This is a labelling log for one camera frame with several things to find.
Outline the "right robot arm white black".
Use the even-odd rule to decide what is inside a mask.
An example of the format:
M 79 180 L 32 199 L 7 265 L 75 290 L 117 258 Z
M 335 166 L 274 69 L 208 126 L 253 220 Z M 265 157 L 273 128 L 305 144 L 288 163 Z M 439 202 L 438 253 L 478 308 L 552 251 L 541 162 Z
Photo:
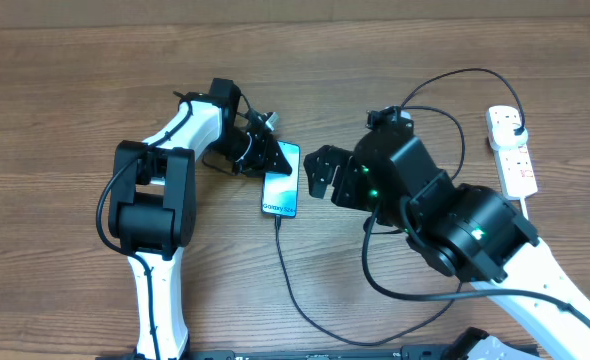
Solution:
M 555 359 L 590 359 L 590 300 L 561 269 L 534 225 L 496 191 L 455 186 L 413 126 L 381 125 L 351 151 L 325 145 L 304 159 L 309 193 L 328 186 L 339 206 L 369 211 L 395 226 L 409 246 L 472 291 L 405 294 L 365 275 L 379 293 L 405 301 L 488 297 Z

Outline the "blue smartphone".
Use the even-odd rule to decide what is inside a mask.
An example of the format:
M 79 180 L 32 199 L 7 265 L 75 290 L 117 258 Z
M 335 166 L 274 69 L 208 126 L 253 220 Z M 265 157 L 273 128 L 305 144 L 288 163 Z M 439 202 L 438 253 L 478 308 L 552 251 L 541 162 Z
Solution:
M 297 213 L 300 147 L 278 141 L 282 153 L 291 166 L 290 175 L 267 173 L 264 178 L 261 210 L 264 214 L 294 218 Z

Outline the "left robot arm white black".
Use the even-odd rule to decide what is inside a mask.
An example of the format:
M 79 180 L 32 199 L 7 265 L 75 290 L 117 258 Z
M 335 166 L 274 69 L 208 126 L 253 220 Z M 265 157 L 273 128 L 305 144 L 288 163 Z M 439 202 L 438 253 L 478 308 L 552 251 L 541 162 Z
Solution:
M 136 283 L 139 338 L 130 359 L 189 356 L 181 271 L 196 224 L 197 160 L 214 151 L 247 177 L 294 171 L 274 135 L 278 114 L 241 113 L 249 100 L 233 81 L 215 78 L 208 92 L 178 98 L 176 114 L 156 134 L 116 147 L 96 208 L 100 240 L 127 257 Z

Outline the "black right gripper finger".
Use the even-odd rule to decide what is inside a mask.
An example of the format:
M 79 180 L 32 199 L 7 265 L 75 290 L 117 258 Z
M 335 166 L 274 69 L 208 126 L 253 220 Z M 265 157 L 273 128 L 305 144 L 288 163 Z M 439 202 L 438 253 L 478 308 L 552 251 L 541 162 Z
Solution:
M 314 198 L 322 199 L 327 187 L 333 182 L 337 166 L 330 163 L 314 163 L 310 168 L 309 194 Z
M 335 169 L 344 166 L 352 152 L 332 145 L 324 145 L 317 151 L 305 156 L 304 168 L 306 170 Z

